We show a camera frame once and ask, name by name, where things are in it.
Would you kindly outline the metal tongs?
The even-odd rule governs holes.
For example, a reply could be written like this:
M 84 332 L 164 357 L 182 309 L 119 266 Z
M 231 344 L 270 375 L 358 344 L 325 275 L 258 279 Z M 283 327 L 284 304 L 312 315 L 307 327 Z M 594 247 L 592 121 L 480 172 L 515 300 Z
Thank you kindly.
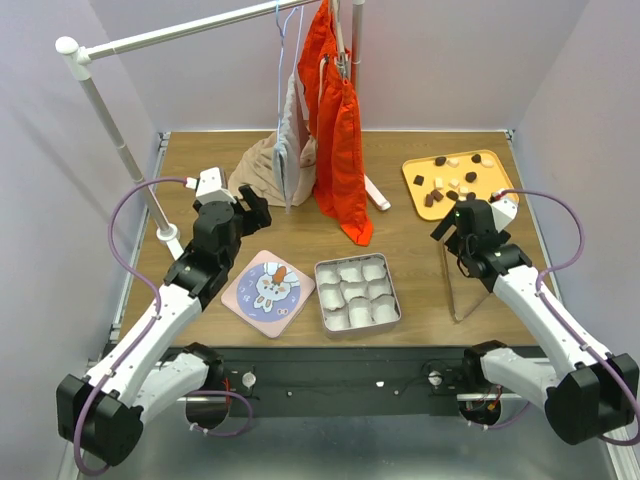
M 448 252 L 443 241 L 438 242 L 438 247 L 450 314 L 455 323 L 461 323 L 478 310 L 490 293 L 479 280 L 463 275 L 457 258 Z

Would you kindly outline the pink chocolate tin box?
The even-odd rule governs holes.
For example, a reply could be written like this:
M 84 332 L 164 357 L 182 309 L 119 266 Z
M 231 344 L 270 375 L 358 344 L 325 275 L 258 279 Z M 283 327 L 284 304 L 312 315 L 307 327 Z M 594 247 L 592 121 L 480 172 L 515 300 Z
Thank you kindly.
M 402 312 L 386 257 L 369 253 L 314 267 L 322 326 L 330 338 L 386 333 Z

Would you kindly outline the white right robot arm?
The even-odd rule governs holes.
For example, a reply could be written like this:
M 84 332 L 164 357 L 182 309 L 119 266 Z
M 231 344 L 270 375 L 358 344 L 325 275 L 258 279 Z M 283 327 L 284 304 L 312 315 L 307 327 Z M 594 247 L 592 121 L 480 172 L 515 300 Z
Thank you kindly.
M 507 226 L 518 206 L 500 190 L 487 200 L 455 202 L 431 236 L 443 241 L 463 273 L 482 282 L 523 322 L 547 357 L 546 364 L 518 355 L 498 341 L 468 348 L 460 379 L 469 390 L 493 386 L 519 395 L 544 412 L 556 435 L 577 445 L 639 419 L 639 367 L 597 341 L 546 287 Z

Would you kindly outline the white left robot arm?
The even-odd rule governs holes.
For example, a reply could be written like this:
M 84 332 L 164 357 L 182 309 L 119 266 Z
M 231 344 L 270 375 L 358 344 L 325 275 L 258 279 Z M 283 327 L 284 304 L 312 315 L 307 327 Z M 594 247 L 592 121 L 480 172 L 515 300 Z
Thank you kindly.
M 194 343 L 169 366 L 155 367 L 175 337 L 200 316 L 226 284 L 243 237 L 270 226 L 266 199 L 243 185 L 238 196 L 197 196 L 193 237 L 161 286 L 127 270 L 154 299 L 125 338 L 82 377 L 67 375 L 56 389 L 59 435 L 73 446 L 76 467 L 99 476 L 134 450 L 144 426 L 180 397 L 248 399 L 228 386 L 222 358 Z

